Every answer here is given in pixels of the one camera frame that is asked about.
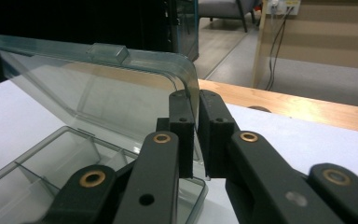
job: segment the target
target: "power outlet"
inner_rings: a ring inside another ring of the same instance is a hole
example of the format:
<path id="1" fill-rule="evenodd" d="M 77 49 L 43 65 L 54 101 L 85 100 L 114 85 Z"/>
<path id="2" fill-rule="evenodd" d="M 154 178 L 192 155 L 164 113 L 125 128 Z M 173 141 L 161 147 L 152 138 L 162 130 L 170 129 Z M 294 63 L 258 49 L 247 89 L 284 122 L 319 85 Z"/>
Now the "power outlet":
<path id="1" fill-rule="evenodd" d="M 287 10 L 292 7 L 290 15 L 297 15 L 298 10 L 300 9 L 300 0 L 268 0 L 267 1 L 267 14 L 272 14 L 272 11 L 275 10 L 275 15 L 284 15 Z"/>

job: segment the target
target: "chair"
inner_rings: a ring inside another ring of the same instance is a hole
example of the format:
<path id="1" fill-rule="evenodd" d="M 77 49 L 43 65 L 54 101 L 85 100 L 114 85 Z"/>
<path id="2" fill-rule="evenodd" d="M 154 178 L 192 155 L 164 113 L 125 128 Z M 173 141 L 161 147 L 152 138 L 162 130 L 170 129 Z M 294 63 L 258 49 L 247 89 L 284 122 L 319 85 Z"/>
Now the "chair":
<path id="1" fill-rule="evenodd" d="M 254 7 L 260 5 L 259 0 L 199 0 L 200 18 L 234 19 L 242 20 L 245 33 L 248 32 L 245 14 L 252 14 L 252 22 L 255 23 Z"/>

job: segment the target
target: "black cable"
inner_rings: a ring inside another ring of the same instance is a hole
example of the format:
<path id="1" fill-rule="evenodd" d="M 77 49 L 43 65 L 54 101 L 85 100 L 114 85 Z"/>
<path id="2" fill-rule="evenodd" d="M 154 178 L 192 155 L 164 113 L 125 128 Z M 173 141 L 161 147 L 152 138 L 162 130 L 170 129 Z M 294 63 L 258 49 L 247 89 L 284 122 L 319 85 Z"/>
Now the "black cable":
<path id="1" fill-rule="evenodd" d="M 284 33 L 284 28 L 285 28 L 285 25 L 286 25 L 286 20 L 287 20 L 287 17 L 289 16 L 290 12 L 293 10 L 293 7 L 290 7 L 287 11 L 287 13 L 283 16 L 283 23 L 281 25 L 281 27 L 279 28 L 277 34 L 275 35 L 274 37 L 274 40 L 272 42 L 272 46 L 271 46 L 271 51 L 269 53 L 269 81 L 268 81 L 268 85 L 267 87 L 265 88 L 266 91 L 270 91 L 271 88 L 272 88 L 272 85 L 275 81 L 275 66 L 276 66 L 276 62 L 277 62 L 277 59 L 278 59 L 278 54 L 279 54 L 279 50 L 281 48 L 281 44 L 282 44 L 282 40 L 283 40 L 283 33 Z M 275 54 L 275 60 L 274 60 L 274 65 L 272 66 L 272 52 L 274 50 L 274 47 L 275 47 L 275 43 L 278 39 L 278 36 L 280 34 L 280 32 L 282 31 L 282 34 L 281 34 L 281 39 L 280 39 L 280 42 L 279 42 L 279 45 L 278 45 L 278 49 L 277 49 L 277 53 Z"/>

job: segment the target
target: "transparent lid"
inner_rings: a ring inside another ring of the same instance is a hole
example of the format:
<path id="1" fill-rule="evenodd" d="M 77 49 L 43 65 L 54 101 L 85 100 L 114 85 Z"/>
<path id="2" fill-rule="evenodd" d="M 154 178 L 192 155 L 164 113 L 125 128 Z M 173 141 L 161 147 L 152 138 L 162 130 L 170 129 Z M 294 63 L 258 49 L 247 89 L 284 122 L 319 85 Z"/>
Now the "transparent lid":
<path id="1" fill-rule="evenodd" d="M 198 114 L 195 67 L 178 54 L 0 35 L 0 55 L 5 76 L 65 124 L 124 148 L 169 116 L 174 91 Z"/>

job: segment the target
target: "floor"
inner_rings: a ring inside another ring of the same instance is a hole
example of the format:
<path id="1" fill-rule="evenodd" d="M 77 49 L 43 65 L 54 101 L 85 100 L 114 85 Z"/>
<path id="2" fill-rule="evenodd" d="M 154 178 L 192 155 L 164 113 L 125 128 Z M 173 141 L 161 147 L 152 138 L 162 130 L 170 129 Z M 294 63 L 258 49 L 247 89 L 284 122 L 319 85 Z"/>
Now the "floor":
<path id="1" fill-rule="evenodd" d="M 247 34 L 241 21 L 200 20 L 200 56 L 195 61 L 199 78 L 251 87 L 258 28 L 249 14 L 246 20 Z M 268 82 L 269 73 L 257 88 L 264 90 Z M 271 90 L 358 106 L 358 69 L 279 59 Z"/>

